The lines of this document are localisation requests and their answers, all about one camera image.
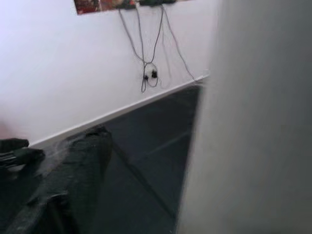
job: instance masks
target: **white wall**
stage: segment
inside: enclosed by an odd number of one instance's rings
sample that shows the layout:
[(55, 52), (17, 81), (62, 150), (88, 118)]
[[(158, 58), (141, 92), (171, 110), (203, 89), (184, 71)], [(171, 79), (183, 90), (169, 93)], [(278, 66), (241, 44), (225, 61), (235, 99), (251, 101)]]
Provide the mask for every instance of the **white wall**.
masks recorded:
[(312, 233), (311, 7), (223, 1), (177, 233)]
[[(167, 7), (195, 77), (208, 69), (216, 2), (194, 0)], [(160, 9), (139, 10), (150, 57)], [(135, 12), (124, 15), (139, 46)], [(4, 1), (0, 28), (2, 138), (26, 137), (38, 143), (164, 92), (161, 88), (140, 92), (142, 65), (133, 55), (117, 11), (77, 16), (72, 0)], [(165, 32), (173, 72), (166, 89), (170, 90), (190, 78), (167, 28)], [(168, 85), (161, 43), (156, 64), (163, 85)]]

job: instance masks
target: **dark floor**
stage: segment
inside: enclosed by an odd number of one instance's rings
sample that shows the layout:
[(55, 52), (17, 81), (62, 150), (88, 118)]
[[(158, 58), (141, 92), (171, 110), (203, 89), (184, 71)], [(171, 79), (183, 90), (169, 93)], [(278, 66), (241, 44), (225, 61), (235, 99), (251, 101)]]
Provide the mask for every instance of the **dark floor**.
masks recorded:
[(114, 145), (92, 234), (174, 233), (199, 87), (105, 124)]

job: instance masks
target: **white baseboard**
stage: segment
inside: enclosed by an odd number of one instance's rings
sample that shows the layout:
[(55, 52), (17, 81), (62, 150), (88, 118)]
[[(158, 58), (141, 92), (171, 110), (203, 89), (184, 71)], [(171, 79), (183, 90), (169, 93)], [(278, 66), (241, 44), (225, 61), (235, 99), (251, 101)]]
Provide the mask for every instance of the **white baseboard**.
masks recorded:
[[(202, 79), (205, 79), (207, 78), (209, 75), (207, 76), (201, 76), (201, 77), (198, 77), (196, 80), (202, 80)], [(157, 101), (167, 95), (170, 95), (170, 94), (173, 94), (175, 92), (178, 92), (188, 86), (191, 86), (193, 85), (195, 82), (194, 81), (188, 81), (182, 85), (179, 85), (179, 86), (176, 86), (170, 90), (166, 90), (166, 91), (163, 91), (157, 95), (154, 95), (152, 97), (148, 97), (146, 99), (143, 99), (143, 100), (140, 100), (136, 103), (133, 103), (131, 105), (128, 105), (128, 106), (124, 106), (120, 109), (117, 109), (113, 112), (110, 112), (108, 114), (105, 114), (103, 116), (100, 116), (100, 117), (97, 117), (91, 121), (88, 121), (88, 122), (85, 122), (85, 123), (82, 123), (80, 125), (77, 125), (77, 126), (74, 126), (72, 128), (69, 128), (69, 129), (66, 129), (65, 131), (62, 131), (60, 133), (57, 133), (53, 136), (50, 136), (46, 139), (43, 139), (43, 140), (40, 140), (40, 141), (37, 141), (37, 142), (34, 142), (34, 143), (31, 143), (30, 146), (33, 147), (33, 148), (37, 148), (37, 149), (42, 149), (44, 147), (47, 147), (49, 145), (52, 145), (53, 143), (55, 142), (58, 142), (58, 141), (61, 141), (61, 140), (64, 140), (66, 139), (67, 137), (70, 137), (74, 134), (77, 134), (79, 132), (83, 132), (89, 128), (92, 128), (96, 125), (99, 125), (101, 123), (104, 123), (104, 122), (107, 122), (111, 119), (114, 119), (118, 116), (121, 116), (125, 113), (128, 113), (130, 111), (133, 111), (139, 107), (142, 107), (142, 106), (145, 106), (151, 102), (154, 102), (154, 101)]]

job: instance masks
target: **poster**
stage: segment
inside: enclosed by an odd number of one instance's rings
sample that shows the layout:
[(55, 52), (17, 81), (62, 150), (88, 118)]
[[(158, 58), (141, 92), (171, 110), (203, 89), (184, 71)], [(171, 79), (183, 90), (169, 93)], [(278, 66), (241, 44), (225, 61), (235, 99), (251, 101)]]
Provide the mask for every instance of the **poster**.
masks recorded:
[(77, 14), (135, 8), (134, 0), (74, 0)]

